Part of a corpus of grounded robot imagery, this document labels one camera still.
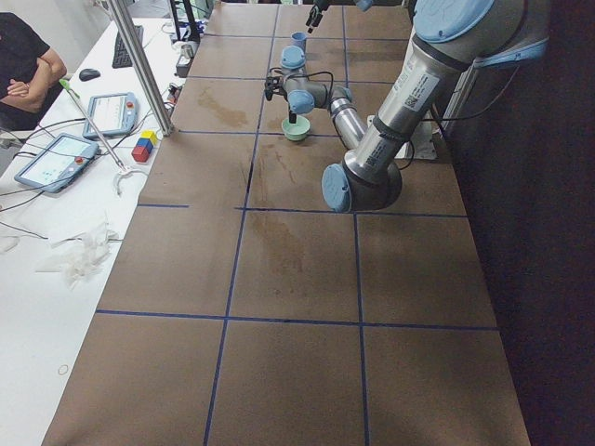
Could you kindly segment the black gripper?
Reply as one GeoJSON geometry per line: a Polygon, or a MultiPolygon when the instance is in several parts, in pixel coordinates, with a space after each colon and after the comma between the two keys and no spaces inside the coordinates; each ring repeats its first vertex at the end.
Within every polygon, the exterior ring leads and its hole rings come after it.
{"type": "MultiPolygon", "coordinates": [[[[274,96],[284,97],[284,78],[282,76],[268,76],[264,85],[264,96],[266,100],[272,100],[274,96]]],[[[295,123],[297,115],[289,111],[289,122],[295,123]]]]}
{"type": "Polygon", "coordinates": [[[308,27],[308,32],[312,33],[320,24],[322,20],[322,15],[318,14],[317,11],[326,11],[331,5],[331,0],[313,0],[312,1],[312,10],[308,16],[306,26],[308,27]]]}

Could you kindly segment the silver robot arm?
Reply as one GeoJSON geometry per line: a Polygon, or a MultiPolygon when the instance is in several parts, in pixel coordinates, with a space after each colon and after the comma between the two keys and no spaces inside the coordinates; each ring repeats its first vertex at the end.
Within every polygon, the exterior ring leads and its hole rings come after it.
{"type": "Polygon", "coordinates": [[[328,110],[347,152],[322,176],[336,212],[384,209],[398,199],[402,176],[394,158],[410,141],[434,100],[469,67],[514,66],[543,56],[549,40],[549,1],[418,1],[410,57],[372,123],[357,114],[349,89],[311,80],[298,46],[282,52],[280,73],[268,76],[267,99],[282,96],[289,120],[328,110]]]}
{"type": "MultiPolygon", "coordinates": [[[[331,6],[332,0],[314,0],[308,19],[306,21],[307,33],[313,33],[313,31],[320,25],[324,13],[328,10],[331,6]]],[[[353,4],[356,5],[360,10],[363,12],[367,11],[373,4],[373,0],[358,0],[353,1],[353,4]]]]}

